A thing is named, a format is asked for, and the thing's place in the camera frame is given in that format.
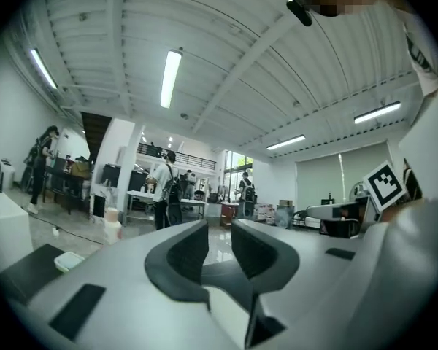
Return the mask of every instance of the window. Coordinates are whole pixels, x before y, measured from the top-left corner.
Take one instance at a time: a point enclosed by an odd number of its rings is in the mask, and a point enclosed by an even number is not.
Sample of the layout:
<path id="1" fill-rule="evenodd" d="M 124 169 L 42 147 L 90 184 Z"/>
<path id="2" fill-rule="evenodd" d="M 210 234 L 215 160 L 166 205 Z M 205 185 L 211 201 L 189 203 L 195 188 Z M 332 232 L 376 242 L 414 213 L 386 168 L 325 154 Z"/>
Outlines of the window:
<path id="1" fill-rule="evenodd" d="M 242 180 L 242 175 L 245 171 L 248 172 L 249 179 L 253 181 L 253 159 L 227 150 L 223 184 L 228 188 L 230 201 L 238 201 L 239 195 L 235 195 L 234 191 L 239 188 L 240 180 Z"/>

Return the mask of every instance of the white wall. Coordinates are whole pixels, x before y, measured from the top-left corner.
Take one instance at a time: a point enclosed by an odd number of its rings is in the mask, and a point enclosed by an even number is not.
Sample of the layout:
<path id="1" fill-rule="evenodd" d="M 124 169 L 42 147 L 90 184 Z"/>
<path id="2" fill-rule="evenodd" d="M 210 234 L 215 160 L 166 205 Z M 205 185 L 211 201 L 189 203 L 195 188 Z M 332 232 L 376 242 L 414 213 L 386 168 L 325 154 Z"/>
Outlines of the white wall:
<path id="1" fill-rule="evenodd" d="M 338 155 L 297 163 L 297 209 L 321 205 L 329 193 L 336 203 L 343 202 L 342 174 Z"/>
<path id="2" fill-rule="evenodd" d="M 346 201 L 350 200 L 350 191 L 353 186 L 361 182 L 370 171 L 385 161 L 392 163 L 386 143 L 344 152 L 341 153 L 341 157 L 342 167 L 344 168 Z"/>
<path id="3" fill-rule="evenodd" d="M 182 151 L 183 154 L 192 155 L 194 157 L 206 158 L 207 160 L 216 161 L 218 159 L 217 153 L 214 153 L 211 150 L 210 145 L 182 136 L 178 136 L 178 138 L 184 141 Z"/>
<path id="4" fill-rule="evenodd" d="M 94 166 L 92 184 L 101 181 L 102 169 L 106 164 L 117 164 L 121 147 L 126 147 L 133 131 L 134 123 L 113 118 L 102 140 Z"/>
<path id="5" fill-rule="evenodd" d="M 279 200 L 297 204 L 295 162 L 263 163 L 253 161 L 253 184 L 259 203 L 277 206 Z"/>
<path id="6" fill-rule="evenodd" d="M 23 160 L 36 138 L 49 125 L 56 125 L 61 131 L 67 124 L 25 83 L 0 46 L 0 158 L 10 159 L 16 169 L 16 181 L 23 174 Z"/>
<path id="7" fill-rule="evenodd" d="M 78 133 L 68 127 L 60 131 L 60 137 L 55 146 L 55 153 L 57 152 L 60 158 L 65 158 L 66 155 L 69 155 L 73 160 L 80 156 L 89 159 L 89 148 L 86 138 L 82 133 Z"/>

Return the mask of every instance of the fluorescent ceiling light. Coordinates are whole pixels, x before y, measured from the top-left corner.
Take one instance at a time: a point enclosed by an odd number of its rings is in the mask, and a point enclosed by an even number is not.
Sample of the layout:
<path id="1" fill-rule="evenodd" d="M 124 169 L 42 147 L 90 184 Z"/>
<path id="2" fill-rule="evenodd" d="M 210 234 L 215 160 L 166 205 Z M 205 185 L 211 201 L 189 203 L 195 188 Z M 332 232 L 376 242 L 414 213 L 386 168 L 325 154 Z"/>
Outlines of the fluorescent ceiling light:
<path id="1" fill-rule="evenodd" d="M 382 108 L 373 110 L 372 112 L 368 112 L 362 115 L 359 115 L 353 119 L 355 124 L 365 122 L 366 120 L 372 120 L 373 118 L 379 117 L 380 115 L 393 112 L 401 107 L 401 102 L 397 101 L 395 103 L 386 105 Z"/>
<path id="2" fill-rule="evenodd" d="M 305 140 L 305 136 L 303 136 L 303 135 L 300 135 L 300 136 L 297 136 L 297 137 L 293 137 L 292 139 L 285 140 L 285 141 L 283 141 L 281 143 L 270 145 L 268 147 L 268 150 L 273 150 L 273 149 L 285 147 L 285 145 L 293 144 L 293 143 L 296 143 L 296 142 L 302 141 L 302 140 Z"/>
<path id="3" fill-rule="evenodd" d="M 44 78 L 47 80 L 47 82 L 50 84 L 50 86 L 56 90 L 57 85 L 53 81 L 52 77 L 50 76 L 49 72 L 47 71 L 44 63 L 42 62 L 41 56 L 37 52 L 37 50 L 31 50 L 32 57 L 34 61 L 36 62 L 36 65 L 38 65 L 40 71 L 42 72 L 42 75 L 44 75 Z"/>
<path id="4" fill-rule="evenodd" d="M 174 90 L 175 78 L 177 77 L 178 66 L 182 59 L 182 53 L 176 50 L 170 50 L 167 53 L 166 68 L 164 69 L 164 78 L 162 79 L 161 106 L 170 107 L 172 92 Z"/>

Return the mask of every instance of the box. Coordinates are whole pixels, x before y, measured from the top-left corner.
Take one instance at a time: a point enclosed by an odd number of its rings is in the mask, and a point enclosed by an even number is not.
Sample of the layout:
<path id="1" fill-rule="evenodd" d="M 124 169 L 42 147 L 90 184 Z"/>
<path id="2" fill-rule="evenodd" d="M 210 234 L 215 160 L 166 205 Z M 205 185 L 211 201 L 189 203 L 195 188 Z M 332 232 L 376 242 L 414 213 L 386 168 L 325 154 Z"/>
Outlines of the box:
<path id="1" fill-rule="evenodd" d="M 70 174 L 73 176 L 87 179 L 89 176 L 91 176 L 91 167 L 89 166 L 89 162 L 74 162 L 72 164 Z"/>
<path id="2" fill-rule="evenodd" d="M 291 201 L 291 200 L 279 200 L 279 206 L 293 206 L 293 201 Z"/>

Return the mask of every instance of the black pants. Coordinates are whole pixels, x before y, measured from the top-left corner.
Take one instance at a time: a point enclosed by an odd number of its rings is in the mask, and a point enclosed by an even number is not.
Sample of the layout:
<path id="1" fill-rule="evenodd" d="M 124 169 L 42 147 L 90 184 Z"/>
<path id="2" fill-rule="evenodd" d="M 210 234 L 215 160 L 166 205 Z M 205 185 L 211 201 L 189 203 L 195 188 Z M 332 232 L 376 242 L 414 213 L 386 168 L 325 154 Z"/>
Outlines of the black pants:
<path id="1" fill-rule="evenodd" d="M 33 170 L 31 203 L 34 205 L 37 205 L 37 198 L 42 191 L 42 185 L 44 184 L 44 173 L 44 167 L 36 167 Z"/>
<path id="2" fill-rule="evenodd" d="M 160 201 L 154 203 L 154 223 L 155 229 L 170 227 L 169 218 L 167 217 L 167 202 Z"/>

